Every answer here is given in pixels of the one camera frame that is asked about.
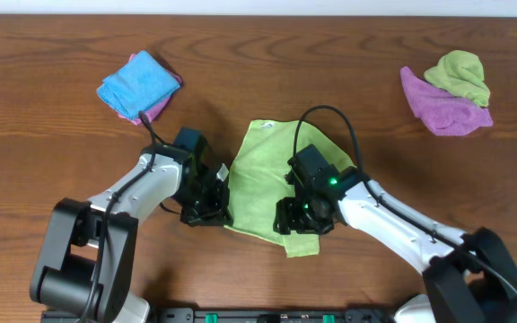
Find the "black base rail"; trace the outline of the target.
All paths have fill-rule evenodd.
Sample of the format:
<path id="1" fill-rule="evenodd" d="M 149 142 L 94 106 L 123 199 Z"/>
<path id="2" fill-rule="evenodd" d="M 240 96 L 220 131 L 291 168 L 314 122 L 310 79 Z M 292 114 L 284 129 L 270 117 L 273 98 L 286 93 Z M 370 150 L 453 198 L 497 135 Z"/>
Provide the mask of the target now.
<path id="1" fill-rule="evenodd" d="M 158 323 L 388 323 L 384 310 L 193 310 L 160 309 L 147 322 Z"/>

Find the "crumpled purple cloth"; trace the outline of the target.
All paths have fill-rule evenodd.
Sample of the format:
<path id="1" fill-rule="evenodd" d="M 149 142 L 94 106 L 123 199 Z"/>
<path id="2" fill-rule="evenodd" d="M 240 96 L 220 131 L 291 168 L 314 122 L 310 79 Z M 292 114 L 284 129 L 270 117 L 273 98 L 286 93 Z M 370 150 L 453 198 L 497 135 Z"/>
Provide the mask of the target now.
<path id="1" fill-rule="evenodd" d="M 492 127 L 488 109 L 456 97 L 419 79 L 409 67 L 400 69 L 400 79 L 409 107 L 426 128 L 438 136 L 465 136 L 481 127 Z"/>

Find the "crumpled green cloth top right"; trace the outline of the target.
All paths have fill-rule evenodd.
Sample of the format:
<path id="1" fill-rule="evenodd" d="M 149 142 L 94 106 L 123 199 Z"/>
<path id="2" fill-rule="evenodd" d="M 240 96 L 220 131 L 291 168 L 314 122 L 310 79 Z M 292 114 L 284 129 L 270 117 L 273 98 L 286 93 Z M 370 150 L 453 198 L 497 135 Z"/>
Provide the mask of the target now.
<path id="1" fill-rule="evenodd" d="M 491 91 L 485 84 L 484 67 L 479 57 L 463 50 L 453 50 L 442 56 L 437 65 L 424 72 L 424 78 L 434 87 L 471 100 L 482 108 L 489 106 Z"/>

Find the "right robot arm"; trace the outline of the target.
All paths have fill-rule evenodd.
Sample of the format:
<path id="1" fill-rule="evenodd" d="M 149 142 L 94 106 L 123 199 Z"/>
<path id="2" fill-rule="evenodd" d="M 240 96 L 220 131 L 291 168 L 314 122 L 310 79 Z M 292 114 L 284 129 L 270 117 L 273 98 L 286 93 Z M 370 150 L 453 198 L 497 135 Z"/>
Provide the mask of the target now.
<path id="1" fill-rule="evenodd" d="M 285 178 L 295 194 L 277 203 L 275 231 L 323 235 L 341 222 L 372 236 L 423 278 L 426 303 L 406 306 L 407 318 L 517 322 L 517 265 L 493 231 L 438 223 L 354 167 L 295 164 Z"/>

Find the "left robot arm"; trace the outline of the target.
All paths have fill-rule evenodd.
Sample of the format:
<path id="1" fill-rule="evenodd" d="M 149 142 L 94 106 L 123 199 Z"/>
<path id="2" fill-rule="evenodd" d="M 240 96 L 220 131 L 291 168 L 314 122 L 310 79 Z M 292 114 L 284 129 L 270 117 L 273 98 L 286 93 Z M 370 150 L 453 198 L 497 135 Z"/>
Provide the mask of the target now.
<path id="1" fill-rule="evenodd" d="M 77 322 L 146 322 L 151 306 L 129 291 L 139 226 L 167 198 L 189 226 L 223 226 L 228 175 L 203 162 L 205 144 L 152 144 L 137 164 L 85 201 L 60 200 L 52 210 L 31 278 L 33 301 Z"/>

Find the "large green microfiber cloth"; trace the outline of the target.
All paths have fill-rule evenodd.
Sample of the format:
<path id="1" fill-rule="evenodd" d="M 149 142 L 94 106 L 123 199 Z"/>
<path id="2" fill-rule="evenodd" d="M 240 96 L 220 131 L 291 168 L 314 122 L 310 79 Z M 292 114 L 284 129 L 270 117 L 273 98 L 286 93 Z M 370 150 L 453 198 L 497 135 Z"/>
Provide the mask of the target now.
<path id="1" fill-rule="evenodd" d="M 320 240 L 316 235 L 281 235 L 273 230 L 276 203 L 294 195 L 294 187 L 285 180 L 290 171 L 287 162 L 293 148 L 301 150 L 308 144 L 314 144 L 338 170 L 353 164 L 343 150 L 307 122 L 260 119 L 250 122 L 230 168 L 231 230 L 280 245 L 290 258 L 320 253 Z"/>

